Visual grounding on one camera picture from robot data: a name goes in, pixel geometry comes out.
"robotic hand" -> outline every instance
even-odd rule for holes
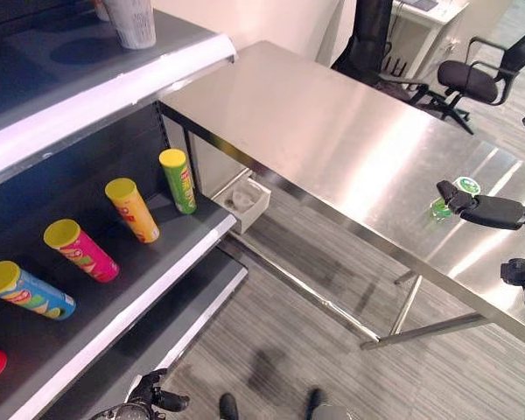
[[[161,420],[165,414],[158,413],[153,405],[167,411],[183,411],[189,405],[189,397],[161,390],[158,383],[167,369],[155,370],[142,376],[130,392],[127,401],[96,414],[90,420]]]
[[[445,204],[461,219],[490,228],[517,230],[525,225],[525,206],[511,199],[477,195],[457,189],[449,181],[437,183]],[[500,266],[500,276],[507,284],[523,288],[525,303],[525,259],[513,258]]]

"blue can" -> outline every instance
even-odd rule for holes
[[[66,293],[22,270],[13,261],[0,262],[0,298],[57,321],[68,318],[76,308]]]

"gray shelf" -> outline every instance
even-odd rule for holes
[[[168,368],[233,293],[247,270],[214,249],[44,415],[90,418],[122,403],[136,375]]]
[[[154,18],[144,50],[122,48],[92,11],[0,39],[0,183],[235,55],[225,35]]]
[[[117,224],[98,243],[121,267],[101,284],[63,261],[52,276],[77,303],[75,313],[55,322],[11,304],[0,311],[0,348],[8,367],[0,376],[0,419],[32,418],[58,397],[131,327],[234,225],[235,218],[199,197],[183,216],[163,195],[148,206],[160,228],[152,244],[136,240]]]

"chair base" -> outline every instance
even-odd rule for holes
[[[469,124],[466,123],[470,119],[470,114],[463,109],[456,108],[457,102],[462,96],[455,96],[451,103],[445,101],[447,99],[445,96],[435,92],[428,92],[427,96],[431,98],[429,103],[418,103],[415,106],[424,111],[440,112],[440,119],[442,121],[450,116],[463,130],[469,134],[474,134],[474,131],[469,127]]]

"stainless steel table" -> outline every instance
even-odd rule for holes
[[[524,162],[268,42],[239,57],[165,97],[164,113],[416,273],[386,337],[324,301],[370,339],[364,348],[489,322],[525,342],[522,291],[500,279],[500,263],[525,257],[525,228],[437,222],[429,213],[435,184],[461,175],[525,204]],[[400,332],[422,277],[474,312]]]

